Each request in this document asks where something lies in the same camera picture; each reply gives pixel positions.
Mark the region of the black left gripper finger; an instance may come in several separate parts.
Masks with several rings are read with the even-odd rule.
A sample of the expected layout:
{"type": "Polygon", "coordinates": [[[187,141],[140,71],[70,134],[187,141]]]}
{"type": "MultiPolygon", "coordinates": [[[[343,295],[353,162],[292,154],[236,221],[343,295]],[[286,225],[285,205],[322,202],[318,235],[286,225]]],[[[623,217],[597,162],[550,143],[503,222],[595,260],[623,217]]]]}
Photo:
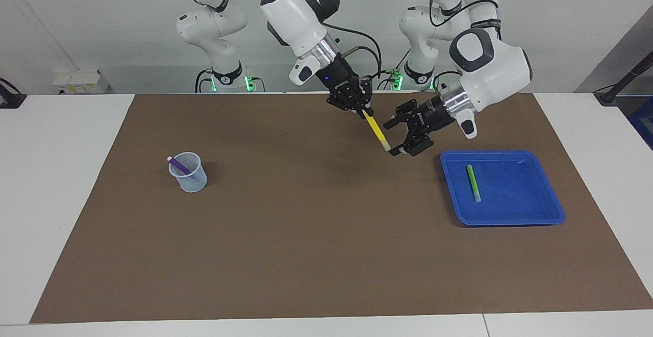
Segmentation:
{"type": "Polygon", "coordinates": [[[392,129],[400,123],[405,123],[408,129],[417,129],[420,127],[420,118],[417,114],[419,105],[417,100],[409,100],[396,107],[395,114],[388,121],[383,123],[385,129],[392,129]]]}
{"type": "Polygon", "coordinates": [[[406,154],[415,157],[433,144],[434,142],[424,132],[409,131],[401,145],[390,149],[390,155],[395,157],[399,154],[406,154]]]}

